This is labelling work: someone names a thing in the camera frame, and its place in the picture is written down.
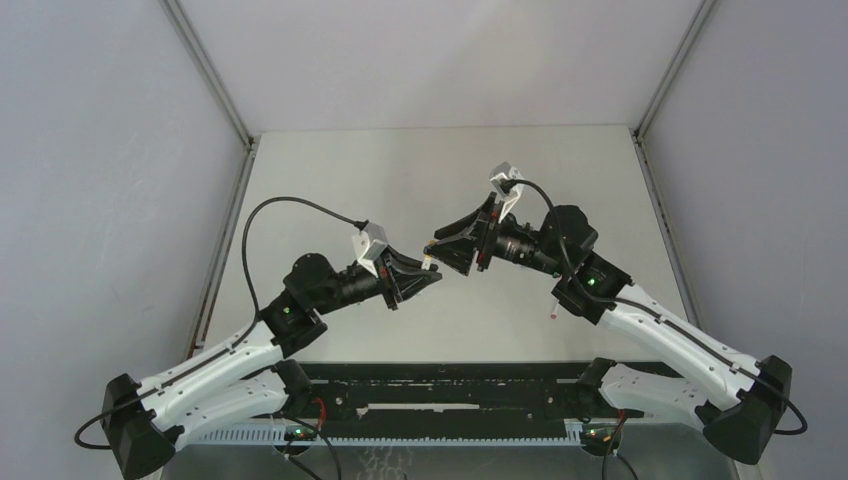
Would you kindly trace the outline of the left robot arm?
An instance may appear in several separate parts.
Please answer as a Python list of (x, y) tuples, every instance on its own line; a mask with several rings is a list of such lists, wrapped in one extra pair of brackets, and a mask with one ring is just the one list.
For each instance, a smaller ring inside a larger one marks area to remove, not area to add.
[(292, 357), (326, 332), (322, 316), (370, 298), (395, 310), (441, 278), (437, 266), (391, 247), (373, 269), (354, 262), (335, 270), (321, 254), (302, 255), (256, 322), (159, 374), (107, 383), (100, 425), (122, 477), (145, 477), (200, 437), (249, 417), (305, 414), (311, 383)]

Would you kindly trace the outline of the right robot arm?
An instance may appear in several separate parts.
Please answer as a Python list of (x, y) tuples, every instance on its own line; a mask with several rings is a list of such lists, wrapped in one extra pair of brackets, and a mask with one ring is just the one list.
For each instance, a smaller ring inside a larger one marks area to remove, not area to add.
[(787, 410), (792, 367), (775, 355), (758, 359), (737, 351), (680, 319), (597, 254), (596, 239), (577, 206), (552, 207), (534, 228), (489, 197), (438, 229), (425, 251), (464, 275), (501, 259), (554, 276), (552, 294), (561, 307), (633, 340), (673, 370), (662, 376), (595, 359), (577, 391), (587, 416), (611, 408), (656, 415), (700, 431), (737, 462), (758, 463)]

